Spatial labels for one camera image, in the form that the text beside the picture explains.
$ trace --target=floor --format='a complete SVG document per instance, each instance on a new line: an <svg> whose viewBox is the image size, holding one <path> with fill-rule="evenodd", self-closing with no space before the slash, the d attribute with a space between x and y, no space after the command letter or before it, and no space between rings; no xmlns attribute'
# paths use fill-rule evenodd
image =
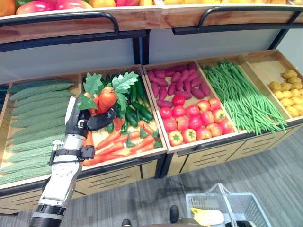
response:
<svg viewBox="0 0 303 227"><path fill-rule="evenodd" d="M76 199L63 227L118 227L168 223L169 208L186 212L185 195L205 192L216 182L232 192L256 195L273 227L303 226L303 129L270 151L186 174L141 182ZM1 227L26 227L32 211L0 217Z"/></svg>

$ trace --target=wall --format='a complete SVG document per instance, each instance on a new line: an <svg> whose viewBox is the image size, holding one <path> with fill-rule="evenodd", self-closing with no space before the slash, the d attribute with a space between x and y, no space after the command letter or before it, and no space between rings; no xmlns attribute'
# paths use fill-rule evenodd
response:
<svg viewBox="0 0 303 227"><path fill-rule="evenodd" d="M173 35L152 30L150 63L266 50L277 30ZM278 47L303 72L303 30L289 32ZM0 52L0 83L134 63L132 41L112 40Z"/></svg>

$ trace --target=person's foot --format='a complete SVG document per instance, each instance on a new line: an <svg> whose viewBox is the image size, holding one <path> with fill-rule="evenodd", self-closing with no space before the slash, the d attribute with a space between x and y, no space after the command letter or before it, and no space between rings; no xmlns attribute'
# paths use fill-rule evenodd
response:
<svg viewBox="0 0 303 227"><path fill-rule="evenodd" d="M122 226L132 226L132 223L130 220L124 219L122 222Z"/></svg>
<svg viewBox="0 0 303 227"><path fill-rule="evenodd" d="M176 223L179 220L179 218L180 218L179 208L176 205L172 205L170 207L169 218L170 218L170 222L172 224Z"/></svg>

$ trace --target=robotic arm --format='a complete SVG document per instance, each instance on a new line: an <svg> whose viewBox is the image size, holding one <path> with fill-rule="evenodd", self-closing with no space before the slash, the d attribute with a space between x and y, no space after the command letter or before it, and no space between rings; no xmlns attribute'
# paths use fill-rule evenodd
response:
<svg viewBox="0 0 303 227"><path fill-rule="evenodd" d="M104 114L91 117L88 110L78 110L79 102L80 98L70 98L65 116L65 142L53 142L50 159L52 175L33 213L30 227L60 226L75 190L76 179L82 170L82 161L95 155L93 146L83 147L88 130L106 127L116 117L112 108Z"/></svg>

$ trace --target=white plastic basket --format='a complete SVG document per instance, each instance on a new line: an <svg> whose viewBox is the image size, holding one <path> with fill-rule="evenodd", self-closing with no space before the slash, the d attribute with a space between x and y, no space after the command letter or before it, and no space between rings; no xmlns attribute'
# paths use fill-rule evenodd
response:
<svg viewBox="0 0 303 227"><path fill-rule="evenodd" d="M220 193L210 193L216 187ZM252 193L230 193L222 184L216 183L209 191L200 194L186 195L187 217L193 218L191 207L204 210L219 210L223 213L224 222L212 227L225 227L228 222L237 227L235 221L250 221L256 227L271 227L257 198Z"/></svg>

